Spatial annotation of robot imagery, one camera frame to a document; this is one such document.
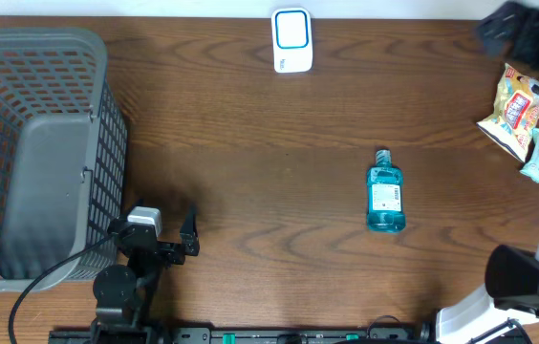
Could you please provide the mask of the white snack bag red label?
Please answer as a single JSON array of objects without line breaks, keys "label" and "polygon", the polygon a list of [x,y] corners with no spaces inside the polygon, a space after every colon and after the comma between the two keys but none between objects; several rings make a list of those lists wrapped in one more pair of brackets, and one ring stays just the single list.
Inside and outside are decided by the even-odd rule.
[{"label": "white snack bag red label", "polygon": [[519,162],[524,162],[539,120],[539,80],[511,65],[497,84],[493,113],[476,126]]}]

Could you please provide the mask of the blue mouthwash bottle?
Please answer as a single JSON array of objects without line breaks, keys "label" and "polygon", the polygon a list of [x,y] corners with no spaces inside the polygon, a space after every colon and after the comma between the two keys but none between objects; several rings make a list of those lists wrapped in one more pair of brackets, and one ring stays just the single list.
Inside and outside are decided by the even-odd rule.
[{"label": "blue mouthwash bottle", "polygon": [[366,175],[368,189],[367,227],[372,231],[399,233],[406,227],[403,212],[402,171],[392,164],[391,152],[376,152],[376,164]]}]

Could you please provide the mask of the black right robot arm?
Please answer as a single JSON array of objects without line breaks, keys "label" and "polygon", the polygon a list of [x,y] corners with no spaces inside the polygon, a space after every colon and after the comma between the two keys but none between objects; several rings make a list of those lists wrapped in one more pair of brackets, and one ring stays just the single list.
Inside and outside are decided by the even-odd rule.
[{"label": "black right robot arm", "polygon": [[[476,34],[488,54],[502,54],[539,71],[539,9],[507,1],[480,21]],[[437,313],[439,343],[488,343],[539,322],[539,247],[496,247],[485,282],[458,304]]]}]

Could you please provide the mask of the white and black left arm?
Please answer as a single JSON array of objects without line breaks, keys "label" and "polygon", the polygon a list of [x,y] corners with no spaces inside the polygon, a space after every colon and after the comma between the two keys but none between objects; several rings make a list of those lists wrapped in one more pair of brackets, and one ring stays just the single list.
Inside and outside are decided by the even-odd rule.
[{"label": "white and black left arm", "polygon": [[161,212],[135,206],[108,226],[107,233],[127,263],[103,269],[95,278],[96,319],[90,328],[92,344],[169,343],[169,331],[148,314],[162,273],[182,265],[200,251],[197,209],[189,208],[177,243],[160,240]]}]

